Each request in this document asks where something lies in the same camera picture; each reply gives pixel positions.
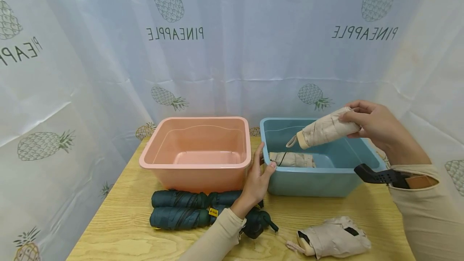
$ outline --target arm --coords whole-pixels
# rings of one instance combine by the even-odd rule
[[[246,223],[245,216],[265,196],[269,178],[275,172],[271,163],[261,175],[264,143],[255,151],[240,197],[230,209],[224,209],[214,224],[196,241],[179,261],[221,261],[238,244],[239,233]]]
[[[413,175],[426,175],[434,184],[420,189],[394,188],[390,194],[403,215],[403,226],[418,261],[462,260],[464,218],[452,203],[430,158],[409,132],[382,105],[358,100],[348,103],[340,121],[353,121],[362,130],[349,138],[367,137],[385,151],[391,168]]]

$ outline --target blue plastic basin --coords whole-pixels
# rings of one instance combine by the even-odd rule
[[[264,118],[260,123],[265,164],[269,152],[287,151],[285,145],[317,118]],[[315,168],[277,167],[268,191],[278,196],[346,197],[362,181],[354,172],[361,163],[376,172],[387,169],[385,162],[366,139],[341,138],[306,150],[296,143],[289,152],[312,154]]]

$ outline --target dark green umbrella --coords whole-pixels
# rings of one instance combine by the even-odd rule
[[[150,216],[150,225],[164,230],[189,230],[206,227],[216,221],[215,213],[219,215],[227,207],[213,205],[212,208],[217,210],[213,215],[207,209],[156,207]],[[269,214],[257,207],[254,207],[246,218],[247,222],[242,231],[252,239],[256,239],[268,226],[271,226],[276,232],[279,230],[271,221]]]
[[[213,205],[232,206],[235,200],[240,197],[242,191],[226,191],[224,193],[189,193],[188,191],[155,191],[151,197],[151,205],[158,207],[176,207],[206,209]],[[264,207],[264,202],[260,201],[259,208]]]

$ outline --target left hand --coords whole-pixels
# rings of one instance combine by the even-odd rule
[[[244,219],[251,208],[263,200],[269,185],[269,179],[276,171],[277,165],[274,161],[272,161],[266,167],[263,175],[261,175],[260,165],[262,164],[263,159],[263,147],[264,142],[262,142],[255,151],[253,163],[248,170],[242,194],[231,206],[232,212],[240,219]]]

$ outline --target pineapple text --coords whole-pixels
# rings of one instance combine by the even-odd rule
[[[387,28],[364,28],[362,26],[335,26],[334,36],[332,38],[348,38],[353,36],[353,39],[366,39],[369,41],[373,40],[388,40],[394,39],[398,28],[387,27]]]
[[[204,39],[202,27],[178,29],[156,27],[156,35],[153,34],[152,29],[148,28],[147,30],[149,31],[149,41],[153,41],[154,39],[176,39],[178,41]]]
[[[0,50],[0,60],[5,66],[8,66],[8,63],[22,62],[24,59],[37,57],[41,50],[43,48],[34,36],[31,41],[24,42],[22,46],[2,48]]]

